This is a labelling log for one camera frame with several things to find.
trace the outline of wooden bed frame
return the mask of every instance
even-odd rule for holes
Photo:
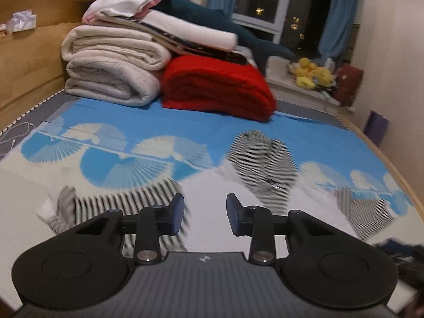
[[[94,0],[0,0],[0,23],[14,12],[32,9],[37,28],[0,38],[0,131],[43,99],[64,87],[60,45],[80,25]],[[424,206],[390,160],[347,117],[339,118],[386,165],[424,220]]]

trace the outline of purple object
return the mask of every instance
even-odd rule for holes
[[[386,134],[387,128],[389,126],[389,120],[382,115],[371,111],[367,124],[364,128],[364,134],[379,147],[381,141],[383,140],[384,135]]]

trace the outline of white star logo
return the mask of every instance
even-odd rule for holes
[[[206,263],[206,262],[209,262],[211,259],[212,258],[210,258],[209,256],[203,255],[202,257],[199,258],[199,261]]]

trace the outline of red blanket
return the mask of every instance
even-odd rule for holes
[[[274,112],[275,99],[261,73],[209,57],[174,59],[162,78],[164,108],[219,111],[260,122]]]

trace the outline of screw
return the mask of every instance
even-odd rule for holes
[[[258,251],[253,254],[253,259],[257,262],[266,263],[274,259],[274,255],[268,251]]]
[[[143,262],[154,261],[158,257],[158,254],[152,250],[141,250],[137,252],[137,258]]]

